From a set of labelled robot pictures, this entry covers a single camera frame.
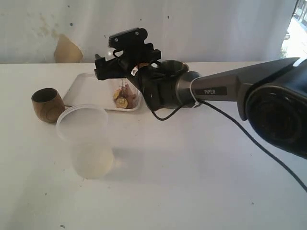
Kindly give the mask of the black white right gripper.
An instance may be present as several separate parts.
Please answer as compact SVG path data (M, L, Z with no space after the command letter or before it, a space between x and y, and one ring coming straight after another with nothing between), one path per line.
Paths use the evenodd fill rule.
M148 33L144 28L132 28L108 39L108 47L113 50L113 58L106 60L95 55L96 78L100 81L107 79L127 78L135 66L141 63L154 63L161 59L161 51L155 49L152 43L145 43Z

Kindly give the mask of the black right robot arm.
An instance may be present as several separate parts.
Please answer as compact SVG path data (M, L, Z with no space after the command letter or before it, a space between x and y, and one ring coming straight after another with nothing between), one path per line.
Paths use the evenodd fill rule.
M128 79L147 107L194 107L207 101L236 102L266 142L296 156L307 156L307 60L290 57L209 76L190 71L176 60L161 60L161 51L146 43L148 33L134 28L109 37L114 57L95 56L95 75Z

